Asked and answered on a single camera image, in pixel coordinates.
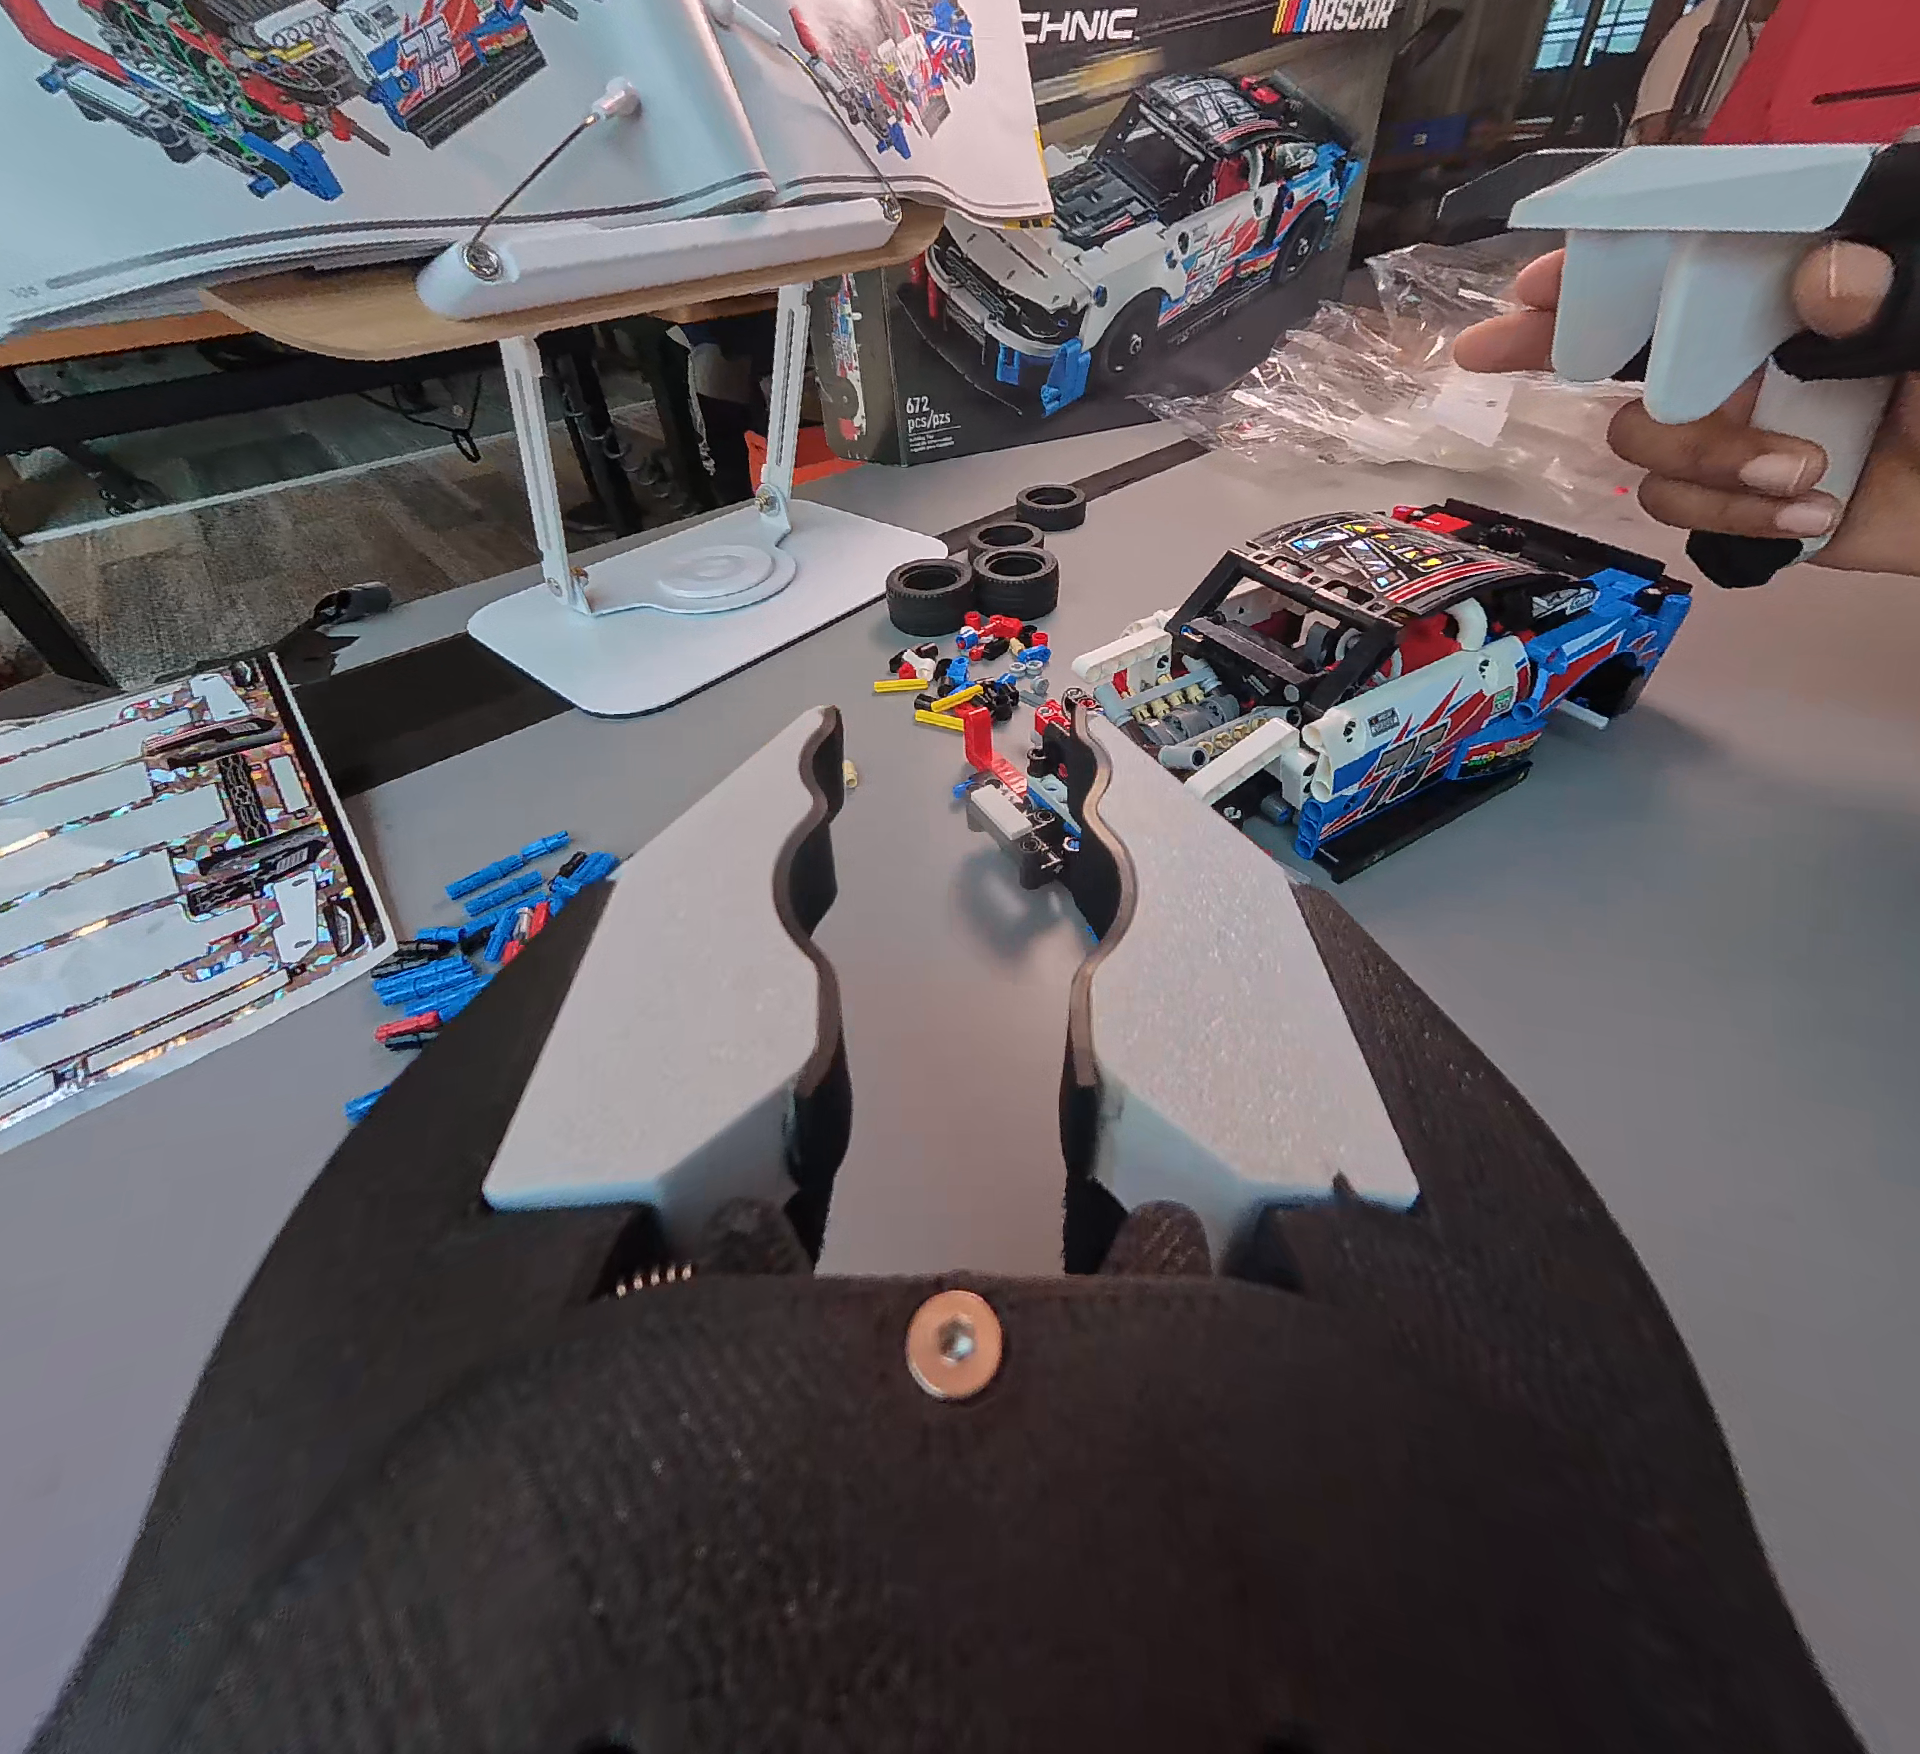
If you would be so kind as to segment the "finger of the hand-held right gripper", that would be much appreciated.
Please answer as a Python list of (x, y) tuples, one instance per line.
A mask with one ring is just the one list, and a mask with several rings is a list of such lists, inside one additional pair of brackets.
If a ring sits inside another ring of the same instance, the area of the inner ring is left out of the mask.
[(1869, 143), (1640, 146), (1518, 200), (1510, 230), (1665, 235), (1883, 233)]
[(1569, 146), (1530, 150), (1510, 157), (1453, 187), (1438, 207), (1433, 233), (1504, 233), (1510, 211), (1518, 203), (1603, 157), (1609, 157), (1608, 147)]

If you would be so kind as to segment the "red felt bag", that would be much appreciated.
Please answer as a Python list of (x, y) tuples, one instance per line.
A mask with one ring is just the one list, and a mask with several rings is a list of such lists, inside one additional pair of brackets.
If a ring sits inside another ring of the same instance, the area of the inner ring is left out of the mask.
[(1780, 0), (1706, 146), (1897, 141), (1918, 126), (1918, 0)]

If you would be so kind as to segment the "pile of clear plastic bags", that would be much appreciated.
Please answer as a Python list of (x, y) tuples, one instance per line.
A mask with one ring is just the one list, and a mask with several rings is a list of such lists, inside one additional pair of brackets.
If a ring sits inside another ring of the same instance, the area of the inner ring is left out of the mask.
[(1453, 360), (1469, 328), (1516, 309), (1516, 275), (1552, 247), (1550, 237), (1501, 235), (1374, 257), (1360, 301), (1325, 301), (1225, 390), (1140, 402), (1204, 446), (1271, 466), (1287, 456), (1414, 464), (1510, 495), (1555, 495), (1559, 513), (1584, 509), (1586, 495), (1625, 496), (1635, 473), (1606, 440), (1625, 390), (1473, 375)]

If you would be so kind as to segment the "white monitor base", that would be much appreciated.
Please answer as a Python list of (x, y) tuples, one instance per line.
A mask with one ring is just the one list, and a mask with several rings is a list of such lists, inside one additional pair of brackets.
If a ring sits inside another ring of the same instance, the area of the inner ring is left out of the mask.
[(756, 509), (611, 553), (575, 597), (531, 587), (482, 608), (467, 635), (593, 716), (642, 716), (883, 597), (895, 567), (946, 545), (790, 498), (785, 535)]

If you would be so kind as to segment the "toy car set box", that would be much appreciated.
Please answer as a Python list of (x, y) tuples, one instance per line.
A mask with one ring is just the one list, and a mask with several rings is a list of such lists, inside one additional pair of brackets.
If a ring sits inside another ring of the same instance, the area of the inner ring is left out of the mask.
[(1052, 221), (813, 291), (823, 442), (919, 466), (1147, 418), (1342, 287), (1403, 0), (1021, 0)]

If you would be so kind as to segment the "shiny sticker sheet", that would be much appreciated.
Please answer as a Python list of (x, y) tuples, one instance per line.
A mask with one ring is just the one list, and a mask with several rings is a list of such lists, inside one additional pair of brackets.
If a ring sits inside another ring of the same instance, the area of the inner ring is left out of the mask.
[(398, 947), (282, 664), (1, 727), (1, 1147)]

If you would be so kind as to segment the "white book stand tray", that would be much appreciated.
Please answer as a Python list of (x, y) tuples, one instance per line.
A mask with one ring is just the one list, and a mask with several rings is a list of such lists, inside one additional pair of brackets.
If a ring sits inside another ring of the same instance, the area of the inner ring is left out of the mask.
[(537, 223), (491, 239), (499, 280), (474, 276), (450, 248), (419, 269), (296, 270), (203, 287), (201, 297), (285, 346), (396, 362), (878, 269), (922, 252), (943, 221), (935, 207), (909, 204), (891, 218), (857, 200), (662, 225)]

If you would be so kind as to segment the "pile of blue red pins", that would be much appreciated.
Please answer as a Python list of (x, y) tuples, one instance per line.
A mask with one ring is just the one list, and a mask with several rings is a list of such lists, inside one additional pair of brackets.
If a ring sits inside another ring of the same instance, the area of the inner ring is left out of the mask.
[(620, 855), (556, 832), (450, 882), (446, 897), (462, 915), (422, 925), (372, 970), (376, 1042), (399, 1057), (432, 1047), (545, 925), (617, 867)]

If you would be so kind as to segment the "instruction booklet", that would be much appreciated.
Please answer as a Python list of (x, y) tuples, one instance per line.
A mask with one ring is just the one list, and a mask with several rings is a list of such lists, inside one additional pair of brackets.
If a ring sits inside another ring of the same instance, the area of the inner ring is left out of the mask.
[(1050, 216), (1021, 0), (1, 0), (4, 333), (175, 284), (869, 200)]

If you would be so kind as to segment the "toy brick race car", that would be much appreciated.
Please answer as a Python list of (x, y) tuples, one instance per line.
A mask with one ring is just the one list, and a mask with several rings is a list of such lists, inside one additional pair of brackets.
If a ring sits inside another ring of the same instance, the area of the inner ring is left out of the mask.
[(1298, 518), (1075, 658), (1023, 765), (962, 707), (951, 794), (1024, 885), (1065, 879), (1085, 710), (1264, 854), (1344, 882), (1523, 782), (1550, 716), (1627, 712), (1691, 608), (1653, 559), (1463, 501)]

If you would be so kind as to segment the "grey desk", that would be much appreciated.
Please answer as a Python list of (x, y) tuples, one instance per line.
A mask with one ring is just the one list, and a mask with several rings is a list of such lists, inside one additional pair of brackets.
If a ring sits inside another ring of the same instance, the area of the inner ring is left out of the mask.
[[(833, 1273), (1050, 1273), (1059, 1014), (1081, 950), (947, 802), (954, 747), (871, 692), (868, 611), (636, 722), (460, 715), (467, 605), (328, 680), (428, 721), (338, 771), (402, 929), (550, 832), (636, 854), (834, 702), (857, 784), (823, 943), (846, 1002)], [(1501, 1066), (1620, 1219), (1738, 1455), (1776, 1575), (1874, 1751), (1916, 1751), (1916, 583), (1702, 591), (1618, 727), (1336, 897)], [(353, 984), (4, 1156), (4, 1751), (123, 1572), (254, 1265), (393, 1074)]]

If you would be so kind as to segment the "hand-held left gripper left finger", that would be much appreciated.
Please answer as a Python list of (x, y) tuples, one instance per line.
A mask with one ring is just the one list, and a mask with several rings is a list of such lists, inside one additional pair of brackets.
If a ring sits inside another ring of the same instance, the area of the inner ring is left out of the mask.
[(836, 893), (843, 721), (810, 709), (611, 878), (483, 1179), (499, 1212), (643, 1206), (670, 1244), (752, 1198), (825, 1238), (852, 1134)]

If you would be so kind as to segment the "heap of assorted loose bricks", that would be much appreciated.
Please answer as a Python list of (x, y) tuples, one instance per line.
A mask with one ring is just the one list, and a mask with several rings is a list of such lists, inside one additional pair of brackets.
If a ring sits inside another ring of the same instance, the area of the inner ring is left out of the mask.
[(960, 734), (974, 712), (1003, 725), (1021, 709), (1039, 710), (1050, 696), (1050, 670), (1050, 635), (1043, 627), (970, 614), (947, 641), (925, 640), (895, 652), (871, 692), (909, 709), (922, 728)]

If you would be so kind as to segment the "person's right hand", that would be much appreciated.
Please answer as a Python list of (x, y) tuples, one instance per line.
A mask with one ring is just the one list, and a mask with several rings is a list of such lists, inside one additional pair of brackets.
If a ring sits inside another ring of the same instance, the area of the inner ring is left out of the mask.
[[(1515, 280), (1516, 312), (1471, 328), (1453, 349), (1477, 375), (1542, 373), (1549, 367), (1564, 255), (1532, 261)], [(1810, 252), (1792, 279), (1798, 325), (1846, 342), (1874, 325), (1893, 280), (1877, 248), (1832, 243)], [(1655, 423), (1640, 402), (1620, 407), (1609, 446), (1644, 471), (1638, 501), (1653, 520), (1682, 531), (1811, 541), (1820, 567), (1918, 575), (1918, 375), (1890, 402), (1874, 450), (1841, 513), (1817, 490), (1813, 443), (1752, 425), (1758, 380), (1748, 378), (1712, 415), (1689, 425)]]

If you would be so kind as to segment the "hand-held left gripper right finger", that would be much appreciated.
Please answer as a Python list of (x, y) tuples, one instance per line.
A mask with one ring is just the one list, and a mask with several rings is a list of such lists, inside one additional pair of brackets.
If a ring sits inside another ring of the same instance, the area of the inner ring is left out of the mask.
[(1069, 987), (1069, 1186), (1185, 1208), (1217, 1260), (1271, 1208), (1409, 1210), (1418, 1178), (1296, 885), (1096, 710), (1062, 773), (1094, 933)]

